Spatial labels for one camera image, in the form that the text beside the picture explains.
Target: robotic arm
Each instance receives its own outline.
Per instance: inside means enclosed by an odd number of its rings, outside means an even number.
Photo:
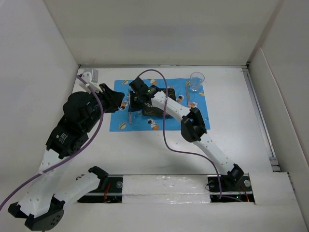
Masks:
[[[148,87],[139,77],[130,84],[135,94],[131,94],[134,110],[142,109],[151,102],[152,106],[164,110],[166,94],[156,86]],[[181,124],[183,138],[198,146],[216,165],[221,174],[224,189],[230,189],[239,184],[244,172],[229,159],[207,134],[202,115],[197,108],[189,109],[171,98],[167,99],[166,113]]]
[[[82,78],[97,92],[104,113],[113,113],[119,109],[124,93],[112,91],[105,84],[98,85],[97,70],[85,70]],[[90,92],[83,83],[80,86]],[[87,133],[101,115],[98,101],[86,92],[72,93],[63,105],[63,112],[64,116],[46,142],[46,150],[38,170],[42,175],[32,183],[26,195],[8,209],[14,217],[25,218],[25,225],[32,231],[52,229],[62,219],[66,207],[92,190],[104,189],[108,180],[108,173],[95,166],[74,184],[56,192],[70,160],[43,173],[80,150],[88,140]]]

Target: clear glass cup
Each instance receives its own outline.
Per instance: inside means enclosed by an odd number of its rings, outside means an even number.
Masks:
[[[205,77],[200,72],[192,73],[190,76],[190,89],[194,92],[198,91],[201,88],[204,80]]]

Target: orange wire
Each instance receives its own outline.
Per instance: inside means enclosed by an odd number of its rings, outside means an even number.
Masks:
[[[241,188],[242,188],[242,189],[245,191],[245,193],[246,193],[247,201],[250,202],[246,189],[245,189],[242,185],[241,185]]]
[[[106,189],[105,192],[104,192],[104,201],[103,201],[103,203],[104,203],[104,202],[106,201],[106,199],[107,199],[106,194],[107,194],[108,191],[110,190],[110,186],[111,186],[111,184],[109,183],[108,186],[107,186],[107,189]]]

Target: blue placemat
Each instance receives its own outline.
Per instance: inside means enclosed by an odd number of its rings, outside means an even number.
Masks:
[[[131,91],[128,85],[132,80],[117,80],[114,83],[114,90],[125,93],[120,110],[112,114],[110,131],[152,131],[162,130],[163,118],[160,116],[144,116],[141,111],[132,112],[132,123],[129,123],[129,92]],[[188,85],[190,79],[167,79],[168,86],[175,90],[176,100],[184,106],[188,106],[185,86]],[[165,88],[163,80],[144,80],[148,86],[156,85],[159,88]],[[205,121],[206,129],[210,129],[206,101],[203,88],[198,92],[190,93],[191,107],[197,107],[202,113]],[[180,123],[174,118],[166,119],[166,130],[180,130]]]

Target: white wall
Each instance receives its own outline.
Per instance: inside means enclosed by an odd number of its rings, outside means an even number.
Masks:
[[[309,225],[309,2],[285,0],[250,65],[273,146]]]
[[[279,0],[44,0],[79,64],[244,65]]]
[[[77,69],[43,1],[0,0],[1,202],[37,171]],[[7,208],[0,212],[0,231],[25,231],[24,220]]]

